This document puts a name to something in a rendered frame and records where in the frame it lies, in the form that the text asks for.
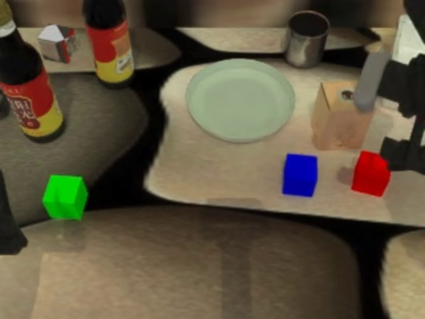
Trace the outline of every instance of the round plate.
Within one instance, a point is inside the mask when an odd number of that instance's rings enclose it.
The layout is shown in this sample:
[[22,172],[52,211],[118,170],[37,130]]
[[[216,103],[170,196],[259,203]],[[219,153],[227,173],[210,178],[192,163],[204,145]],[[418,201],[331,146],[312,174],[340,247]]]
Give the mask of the round plate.
[[194,121],[228,142],[253,142],[277,132],[291,117],[295,93],[272,66],[231,59],[205,67],[189,83]]

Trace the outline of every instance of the bottle label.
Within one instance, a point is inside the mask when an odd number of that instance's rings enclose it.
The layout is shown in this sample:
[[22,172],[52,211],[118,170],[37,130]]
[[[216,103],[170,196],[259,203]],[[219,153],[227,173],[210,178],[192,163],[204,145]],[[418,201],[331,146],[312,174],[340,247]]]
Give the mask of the bottle label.
[[11,35],[13,31],[16,30],[16,24],[13,22],[13,20],[10,20],[5,25],[0,26],[0,38],[7,37],[8,35]]
[[94,53],[96,74],[104,82],[120,83],[134,73],[134,59],[127,21],[108,30],[86,30]]
[[41,138],[60,128],[64,118],[44,69],[30,82],[21,85],[0,83],[0,88],[26,135]]

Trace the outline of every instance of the bottle neck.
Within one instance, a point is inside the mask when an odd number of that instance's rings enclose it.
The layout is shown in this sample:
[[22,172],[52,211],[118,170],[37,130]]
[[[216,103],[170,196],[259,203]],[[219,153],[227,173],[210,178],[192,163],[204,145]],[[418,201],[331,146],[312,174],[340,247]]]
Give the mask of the bottle neck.
[[0,26],[0,56],[10,54],[25,44],[13,21]]

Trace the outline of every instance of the green cube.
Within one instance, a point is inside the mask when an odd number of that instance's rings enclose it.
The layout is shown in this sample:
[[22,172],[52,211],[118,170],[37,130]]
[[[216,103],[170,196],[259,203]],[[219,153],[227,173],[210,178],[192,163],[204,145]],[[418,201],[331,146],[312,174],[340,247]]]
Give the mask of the green cube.
[[88,197],[82,177],[51,175],[42,198],[50,218],[81,220]]

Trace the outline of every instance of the yellow label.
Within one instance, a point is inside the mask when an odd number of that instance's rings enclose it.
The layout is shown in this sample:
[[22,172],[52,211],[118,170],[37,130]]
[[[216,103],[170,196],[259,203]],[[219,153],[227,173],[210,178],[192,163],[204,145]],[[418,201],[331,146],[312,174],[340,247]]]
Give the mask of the yellow label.
[[107,83],[120,83],[128,80],[134,73],[133,54],[129,50],[126,54],[107,63],[96,61],[96,74]]
[[37,118],[40,122],[40,128],[32,130],[21,126],[22,131],[34,138],[40,138],[55,133],[64,120],[62,112],[59,110],[58,102],[54,98],[52,108],[43,116]]

